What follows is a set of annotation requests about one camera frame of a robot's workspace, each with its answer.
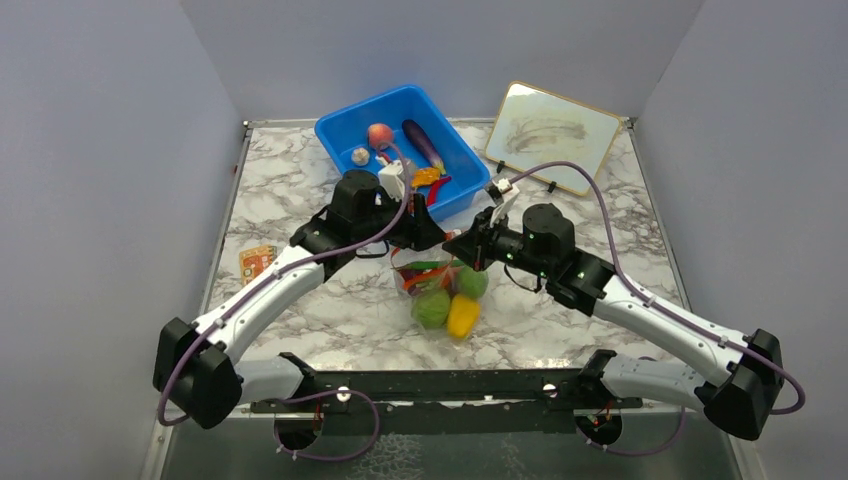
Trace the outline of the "orange carrot toy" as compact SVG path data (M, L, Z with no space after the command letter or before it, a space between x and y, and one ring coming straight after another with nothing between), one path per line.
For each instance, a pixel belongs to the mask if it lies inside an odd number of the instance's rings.
M404 290L409 290L413 286L418 285L422 282L431 281L432 279L441 280L449 272L450 269L451 269L451 267L449 265L445 265L445 266L442 266L442 267L439 267L439 268L436 268L436 269L426 271L424 273L421 273L419 275L416 275L416 276L410 278L409 280L406 280L403 283L402 288Z

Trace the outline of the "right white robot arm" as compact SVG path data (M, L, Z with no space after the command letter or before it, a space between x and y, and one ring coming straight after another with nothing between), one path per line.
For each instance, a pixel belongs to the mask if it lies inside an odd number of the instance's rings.
M612 263L576 247L573 223L551 204L527 209L520 231L506 220L493 222L493 213L478 213L443 249L476 270L501 262L533 274L556 303L636 333L678 360L597 351L576 383L585 404L658 400L699 411L734 437L761 436L783 386L774 335L762 329L745 335L657 297Z

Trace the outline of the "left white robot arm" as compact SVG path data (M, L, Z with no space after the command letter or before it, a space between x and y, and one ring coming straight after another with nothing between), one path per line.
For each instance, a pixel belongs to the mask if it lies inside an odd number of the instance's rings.
M256 400L237 365L247 348L298 299L316 289L372 243L423 251L444 241L424 194L406 187L391 196L378 177L351 170L330 203L299 227L271 266L218 307L192 321L175 317L160 330L152 383L157 419L187 419L204 429L239 404Z

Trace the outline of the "clear zip bag orange zipper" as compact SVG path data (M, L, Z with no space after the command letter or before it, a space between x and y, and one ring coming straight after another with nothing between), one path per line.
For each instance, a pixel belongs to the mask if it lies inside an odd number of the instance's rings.
M450 294L451 300L452 300L453 297L458 294L456 292L456 287L455 287L455 276L462 267L468 266L462 260L460 260L457 257L452 256L452 255L448 254L447 252L445 252L444 250L442 250L442 248L439 245L432 247L428 250L423 250L423 251L414 251L414 250L410 250L410 249L401 249L401 248L398 248L398 247L393 247L389 250L389 259L390 259L391 268L392 268L393 273L394 273L396 287L397 287L399 293L410 299L410 316L411 316L411 308L412 308L412 304L413 304L414 299L424 292L427 292L427 291L430 291L430 290L444 289ZM451 261L451 260L460 260L463 263L463 265L457 266L457 267L451 267L449 272L441 280L432 279L431 281L422 282L418 285L413 286L409 290L404 290L402 288L403 283L406 280L409 280L410 278L412 278L416 275L419 275L421 273L424 273L426 271L397 270L397 267L405 265L405 264L410 263L410 262L414 262L414 261ZM478 318L478 321L480 320L480 318L482 316L482 299L485 296L485 294L481 298L476 299L481 306L481 313L480 313L480 316ZM445 335L447 335L448 337L450 337L450 338L452 338L456 341L463 341L463 340L467 339L472 334L472 332L474 330L474 328L473 328L471 334L467 338L457 339L457 338L450 336L448 334L448 332L446 331L446 322L441 328L436 328L436 329L425 329L418 322L416 322L416 321L414 321L414 322L417 323L422 329L424 329L426 331L441 331Z

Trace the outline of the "green cabbage toy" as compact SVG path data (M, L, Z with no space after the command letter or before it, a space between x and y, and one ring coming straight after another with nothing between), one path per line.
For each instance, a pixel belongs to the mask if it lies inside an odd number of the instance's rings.
M430 290L414 299L411 316L425 329L441 328L447 321L450 304L451 296L446 290Z

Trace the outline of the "green artichoke toy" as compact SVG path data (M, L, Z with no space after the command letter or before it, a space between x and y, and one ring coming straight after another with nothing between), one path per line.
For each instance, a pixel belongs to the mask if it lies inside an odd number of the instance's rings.
M468 266L462 267L455 276L456 292L473 300L486 293L488 284L486 271L476 271Z

